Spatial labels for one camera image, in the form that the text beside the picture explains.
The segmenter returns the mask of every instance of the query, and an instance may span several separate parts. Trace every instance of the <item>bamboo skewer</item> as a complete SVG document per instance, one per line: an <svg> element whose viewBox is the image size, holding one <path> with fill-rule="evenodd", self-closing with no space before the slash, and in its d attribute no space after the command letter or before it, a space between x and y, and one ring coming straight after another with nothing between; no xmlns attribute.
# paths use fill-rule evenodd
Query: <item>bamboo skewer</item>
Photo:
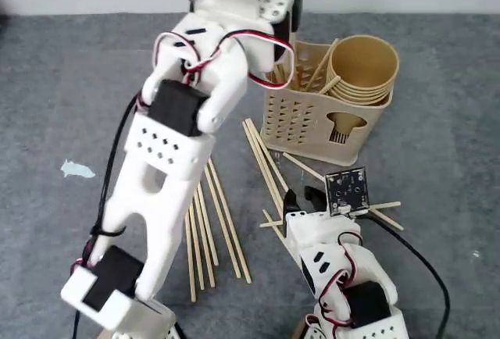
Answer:
<svg viewBox="0 0 500 339"><path fill-rule="evenodd" d="M233 249L233 245L231 244L229 234L227 233L226 222L224 222L222 209L220 208L219 200L217 199L216 190L213 186L213 182L212 182L212 178L210 176L208 166L205 166L205 176L206 176L206 181L209 184L209 189L210 189L210 193L212 195L213 204L216 207L216 212L217 212L217 216L219 217L220 226L222 227L222 232L224 235L224 240L226 241L227 250L229 251L229 256L231 258L231 262L233 263L234 272L236 273L237 278L241 278L240 267L238 266L238 262L236 260L236 255L234 254L234 249Z"/></svg>
<svg viewBox="0 0 500 339"><path fill-rule="evenodd" d="M400 201L394 201L394 202L387 202L385 204L370 205L370 209L397 208L399 206L401 206L401 202Z"/></svg>
<svg viewBox="0 0 500 339"><path fill-rule="evenodd" d="M209 238L210 252L212 253L213 264L215 266L218 266L219 265L219 257L217 257L216 245L213 242L212 226L210 226L209 214L208 214L208 211L206 209L205 197L203 197L203 189L202 189L201 182L200 182L200 184L198 184L196 191L198 193L198 197L200 200L200 206L202 207L203 221L205 222L206 234Z"/></svg>
<svg viewBox="0 0 500 339"><path fill-rule="evenodd" d="M226 197L224 196L224 192L220 185L219 177L217 175L216 167L213 165L212 159L209 159L209 168L212 170L213 180L219 192L220 201L222 203L224 213L226 214L227 224L229 225L231 236L233 238L234 245L236 246L237 255L238 258L240 259L241 268L243 269L243 274L245 275L247 283L250 284L252 282L252 278L250 277L250 272L248 271L247 262L245 260L245 256L243 255L243 251L241 250L241 244L238 239L238 234L236 233L236 229L234 228L233 218L231 217L229 206L227 205Z"/></svg>
<svg viewBox="0 0 500 339"><path fill-rule="evenodd" d="M375 214L376 216L378 216L380 219L384 220L385 222L389 223L391 226L397 228L398 230L400 231L404 231L405 228L399 224L398 222L396 222L395 220L393 220L392 218L389 218L388 216L386 216L385 214L383 214L382 212L380 212L379 210L377 209L373 209L370 207L369 209L373 214Z"/></svg>
<svg viewBox="0 0 500 339"><path fill-rule="evenodd" d="M268 221L266 223L259 224L260 228L275 227L275 226L283 226L283 220L271 220L270 222Z"/></svg>
<svg viewBox="0 0 500 339"><path fill-rule="evenodd" d="M271 154L269 153L269 150L264 145L264 141L260 137L260 134L257 131L257 128L255 128L255 124L253 123L253 121L251 119L246 119L245 122L247 123L247 126L248 126L250 132L253 133L254 138L258 141L260 148L264 152L264 156L266 157L267 162L269 162L271 168L273 169L274 175L276 175L276 177L278 178L278 181L280 182L281 187L283 188L285 193L288 192L287 183L284 181L283 175L281 175L278 167L276 166L276 163L274 162L273 158L271 157Z"/></svg>
<svg viewBox="0 0 500 339"><path fill-rule="evenodd" d="M268 177L270 189L273 190L273 194L274 194L274 197L276 199L275 205L277 204L278 214L281 218L283 218L283 200L281 199L280 191L278 190L278 186L276 185L276 181L274 180L273 174L271 173L271 170L270 170L269 166L267 165L266 157L264 156L264 152L260 148L259 142L257 141L257 138L255 137L254 133L252 132L252 128L250 127L250 123L248 122L248 120L245 122L247 125L248 132L250 133L250 137L253 140L253 144L255 146L255 150L257 151L257 155L259 156L260 162L262 163L262 168L264 169L264 171L266 172L266 175Z"/></svg>
<svg viewBox="0 0 500 339"><path fill-rule="evenodd" d="M330 54L332 52L332 50L334 49L335 45L338 43L338 38L335 38L334 41L331 43L330 47L328 48L327 50L327 53L325 54L325 56L321 59L321 62L320 64L316 67L314 73L312 74L311 78L309 79L309 82L307 83L307 85L305 86L305 89L304 91L308 91L309 90L309 87L311 85L313 85L313 82L314 80L316 79L316 76L318 76L318 73L320 73L321 69L323 68L323 66L325 65L325 63L327 62L327 60L330 58Z"/></svg>
<svg viewBox="0 0 500 339"><path fill-rule="evenodd" d="M210 259L209 242L206 240L205 224L203 222L203 213L202 213L202 208L200 206L200 198L198 196L197 191L195 191L195 210L196 210L196 216L198 217L198 225L200 227L200 233L202 234L203 253L205 255L206 269L207 269L208 274L209 274L209 283L210 283L210 287L214 288L216 286L216 281L215 281L215 278L213 277L212 260Z"/></svg>
<svg viewBox="0 0 500 339"><path fill-rule="evenodd" d="M189 213L186 213L184 226L186 227L187 266L189 268L189 289L191 291L191 302L196 302L195 265L193 264L193 245L191 243L191 222L189 220Z"/></svg>
<svg viewBox="0 0 500 339"><path fill-rule="evenodd" d="M301 169L303 169L304 171L310 173L311 175L313 175L316 179L319 179L321 181L325 181L324 177L320 174L320 173L317 173L315 170L313 170L312 168L310 168L309 166L305 165L304 163L300 162L298 159L292 157L291 155L289 155L288 153L283 153L283 157L285 157L286 159L288 159L289 161L293 162L294 164L296 164L297 166L299 166Z"/></svg>
<svg viewBox="0 0 500 339"><path fill-rule="evenodd" d="M250 147L252 148L253 154L255 156L255 159L257 161L257 164L259 165L260 172L262 173L262 176L264 177L264 180L266 181L267 188L269 189L269 193L271 194L271 198L273 199L273 203L276 206L276 210L278 213L281 213L283 210L283 203L281 202L281 198L279 197L279 194L277 195L275 193L275 190L273 189L273 182L271 181L273 179L270 174L266 172L266 169L264 165L266 164L265 161L263 161L263 158L260 158L260 155L258 153L258 145L256 145L252 133L250 132L248 125L246 122L243 122L243 129L245 130L245 135L248 139L248 143L250 144Z"/></svg>
<svg viewBox="0 0 500 339"><path fill-rule="evenodd" d="M202 257L200 255L200 244L198 243L198 231L196 230L195 211L193 210L193 203L189 205L189 221L191 223L191 233L195 241L195 256L196 256L196 269L198 270L198 280L200 282L200 290L205 290L205 281L203 279Z"/></svg>
<svg viewBox="0 0 500 339"><path fill-rule="evenodd" d="M273 222L273 218L271 218L271 216L269 215L269 213L267 212L267 210L265 209L262 209L262 212L264 213L264 216L266 217L267 219L267 222L268 223L272 223ZM288 253L290 253L291 257L294 259L295 261L295 258L294 256L291 254L291 250L290 248L287 246L287 242L285 241L284 239L284 236L283 234L281 233L280 230L278 230L278 228L276 226L272 226L273 230L274 230L274 233L278 236L278 239L280 239L281 241L281 244L283 244L283 246L285 247L285 249L288 251Z"/></svg>
<svg viewBox="0 0 500 339"><path fill-rule="evenodd" d="M324 95L324 94L326 94L340 80L342 80L340 76L334 77L328 84L326 84L324 87L321 88L321 90L318 92L318 95Z"/></svg>

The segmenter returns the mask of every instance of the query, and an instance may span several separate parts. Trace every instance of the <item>white plastic bracket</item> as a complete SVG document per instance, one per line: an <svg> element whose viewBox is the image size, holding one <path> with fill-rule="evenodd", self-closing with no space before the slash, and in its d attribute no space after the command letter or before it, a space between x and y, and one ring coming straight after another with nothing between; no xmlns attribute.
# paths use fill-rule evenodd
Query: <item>white plastic bracket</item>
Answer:
<svg viewBox="0 0 500 339"><path fill-rule="evenodd" d="M134 339L165 337L175 324L173 312L156 300L138 302L115 290L99 312L83 303L97 277L78 266L61 290L62 299L109 331L127 333Z"/></svg>

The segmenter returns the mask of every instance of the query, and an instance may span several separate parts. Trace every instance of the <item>beige plastic basket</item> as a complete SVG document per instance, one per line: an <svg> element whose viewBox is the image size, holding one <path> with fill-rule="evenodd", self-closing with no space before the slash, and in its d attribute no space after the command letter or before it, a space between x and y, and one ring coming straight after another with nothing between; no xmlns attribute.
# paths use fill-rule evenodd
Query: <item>beige plastic basket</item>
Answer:
<svg viewBox="0 0 500 339"><path fill-rule="evenodd" d="M329 45L297 42L296 72L300 87L309 82L328 48ZM268 90L262 139L273 150L350 166L357 160L378 118L391 104L392 91L377 104L353 105L315 93L321 90L325 81L326 67L308 92Z"/></svg>

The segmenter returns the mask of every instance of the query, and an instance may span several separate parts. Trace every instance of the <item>gray carpet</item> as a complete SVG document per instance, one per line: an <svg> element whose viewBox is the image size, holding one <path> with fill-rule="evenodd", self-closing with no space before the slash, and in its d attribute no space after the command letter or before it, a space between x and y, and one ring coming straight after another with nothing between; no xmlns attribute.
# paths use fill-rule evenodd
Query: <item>gray carpet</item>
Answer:
<svg viewBox="0 0 500 339"><path fill-rule="evenodd" d="M0 30L0 337L63 338L71 308L59 299L69 266L94 221L105 161L124 106L150 72L152 41L179 15L26 17ZM373 203L437 267L452 295L447 337L497 337L500 330L500 16L305 15L301 36L379 35L401 56L393 105L367 141ZM254 283L236 280L220 230L218 287L189 302L185 243L159 299L189 338L286 338L313 300L272 230L258 229L272 202L241 120L262 119L255 86L220 131L213 155ZM65 159L96 172L63 177ZM317 182L277 157L289 184ZM308 160L322 173L336 166ZM214 212L211 212L215 223ZM430 274L370 223L366 245L393 278L414 338L433 337L443 300ZM143 255L144 228L120 243ZM80 337L98 328L84 319Z"/></svg>

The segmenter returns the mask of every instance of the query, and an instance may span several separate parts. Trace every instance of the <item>red white black wire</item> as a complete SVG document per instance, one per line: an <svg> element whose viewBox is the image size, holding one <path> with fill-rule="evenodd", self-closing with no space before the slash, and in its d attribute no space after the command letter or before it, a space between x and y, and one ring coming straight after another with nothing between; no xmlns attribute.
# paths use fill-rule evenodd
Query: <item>red white black wire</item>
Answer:
<svg viewBox="0 0 500 339"><path fill-rule="evenodd" d="M294 50L288 42L282 41L281 39L276 38L271 34L266 34L266 33L260 32L258 30L235 30L235 31L229 32L220 39L216 48L213 50L213 52L210 54L210 56L208 58L201 59L200 54L198 52L198 49L187 38L185 38L181 34L178 34L175 32L163 32L156 38L156 41L155 41L155 44L153 47L153 59L152 59L153 60L153 68L155 68L156 65L158 64L159 46L160 46L161 42L167 37L172 37L172 38L176 39L178 42L181 42L184 47L187 47L190 50L190 52L192 52L191 55L192 55L193 59L185 59L186 62L184 64L184 68L186 70L186 74L184 75L184 79L183 79L183 82L185 84L190 84L191 82L194 82L194 85L196 85L201 79L203 69L207 65L209 65L214 59L216 59L217 56L219 56L219 54L221 53L222 44L231 38L239 38L239 37L251 37L251 38L259 39L261 41L267 41L267 42L272 43L273 45L278 45L278 46L284 48L288 52L287 55L290 59L291 69L290 69L290 74L288 75L288 79L286 82L284 82L284 83L272 83L270 81L267 81L267 80L264 80L260 77L257 77L254 73L249 73L248 76L250 77L250 79L252 81L256 82L257 84L259 84L267 89L280 90L280 89L284 89L284 88L288 87L293 79L293 75L294 75L293 69L295 67Z"/></svg>

